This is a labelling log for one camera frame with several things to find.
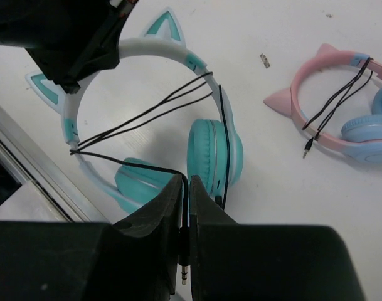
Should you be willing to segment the pink blue cat-ear headphones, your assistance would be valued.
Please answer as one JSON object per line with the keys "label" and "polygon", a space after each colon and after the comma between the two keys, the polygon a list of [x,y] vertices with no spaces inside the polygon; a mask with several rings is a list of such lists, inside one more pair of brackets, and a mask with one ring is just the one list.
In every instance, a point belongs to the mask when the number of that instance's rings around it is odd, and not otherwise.
{"label": "pink blue cat-ear headphones", "polygon": [[315,57],[301,66],[290,87],[275,92],[263,102],[272,110],[292,119],[299,130],[310,135],[305,145],[305,153],[317,142],[326,149],[349,156],[358,162],[382,164],[382,87],[374,96],[371,114],[346,122],[341,129],[340,138],[324,133],[324,124],[314,128],[312,123],[318,116],[308,119],[300,107],[298,93],[303,81],[316,71],[339,65],[358,69],[357,75],[340,89],[342,93],[348,92],[366,70],[376,74],[382,81],[382,64],[374,61],[369,55],[338,50],[324,43],[317,50]]}

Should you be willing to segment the small metal screw piece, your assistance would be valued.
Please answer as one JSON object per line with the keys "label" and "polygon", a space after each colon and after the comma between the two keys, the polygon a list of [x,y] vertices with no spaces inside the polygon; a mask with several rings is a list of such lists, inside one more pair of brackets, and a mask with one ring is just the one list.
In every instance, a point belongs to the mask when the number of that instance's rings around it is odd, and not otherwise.
{"label": "small metal screw piece", "polygon": [[260,59],[261,59],[261,61],[262,61],[262,63],[263,63],[265,68],[270,68],[271,67],[270,62],[269,62],[269,60],[268,60],[268,58],[267,58],[267,56],[265,54],[262,53],[260,55]]}

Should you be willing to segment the teal cat-ear headphones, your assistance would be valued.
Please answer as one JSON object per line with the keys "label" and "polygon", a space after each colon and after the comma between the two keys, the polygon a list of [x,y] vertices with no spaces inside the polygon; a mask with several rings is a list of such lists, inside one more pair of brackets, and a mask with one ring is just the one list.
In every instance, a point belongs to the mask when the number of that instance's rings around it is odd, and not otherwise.
{"label": "teal cat-ear headphones", "polygon": [[[204,79],[213,97],[220,119],[197,119],[188,135],[187,173],[199,176],[209,196],[226,199],[228,187],[236,183],[243,169],[243,145],[236,132],[233,112],[225,89],[217,83],[207,64],[188,49],[183,31],[171,8],[154,18],[139,38],[119,41],[119,57],[159,56],[183,64],[199,79]],[[133,213],[156,197],[175,173],[128,157],[115,173],[111,184],[84,156],[83,141],[77,129],[77,116],[83,95],[95,75],[80,80],[80,90],[67,94],[62,87],[38,71],[25,76],[37,96],[61,116],[61,127],[70,152],[82,172],[94,185],[113,197],[127,213]]]}

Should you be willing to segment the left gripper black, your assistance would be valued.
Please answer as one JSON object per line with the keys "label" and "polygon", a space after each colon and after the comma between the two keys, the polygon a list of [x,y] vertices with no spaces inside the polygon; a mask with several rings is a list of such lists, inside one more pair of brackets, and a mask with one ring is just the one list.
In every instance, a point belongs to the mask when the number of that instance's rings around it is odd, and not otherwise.
{"label": "left gripper black", "polygon": [[118,43],[136,1],[0,1],[0,45],[24,48],[68,94],[119,64]]}

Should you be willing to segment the aluminium front rail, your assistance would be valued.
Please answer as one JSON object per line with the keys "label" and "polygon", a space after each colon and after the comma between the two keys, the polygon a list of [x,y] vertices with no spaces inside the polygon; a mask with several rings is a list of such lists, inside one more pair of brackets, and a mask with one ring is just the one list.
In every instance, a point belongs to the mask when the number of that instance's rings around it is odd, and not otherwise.
{"label": "aluminium front rail", "polygon": [[0,221],[106,220],[1,107],[0,162],[21,184],[0,205]]}

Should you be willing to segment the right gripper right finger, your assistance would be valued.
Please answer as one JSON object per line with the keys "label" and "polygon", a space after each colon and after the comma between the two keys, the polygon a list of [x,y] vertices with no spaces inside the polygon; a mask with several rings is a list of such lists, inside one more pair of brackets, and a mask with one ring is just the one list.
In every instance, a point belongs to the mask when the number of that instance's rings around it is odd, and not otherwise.
{"label": "right gripper right finger", "polygon": [[240,224],[191,178],[194,300],[364,300],[341,236],[329,226]]}

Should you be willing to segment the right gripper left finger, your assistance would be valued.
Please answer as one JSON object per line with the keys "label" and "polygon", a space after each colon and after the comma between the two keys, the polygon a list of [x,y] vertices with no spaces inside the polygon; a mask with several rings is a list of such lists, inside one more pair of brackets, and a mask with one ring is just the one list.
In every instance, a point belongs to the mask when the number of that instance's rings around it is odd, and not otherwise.
{"label": "right gripper left finger", "polygon": [[0,221],[0,300],[169,300],[182,180],[115,224]]}

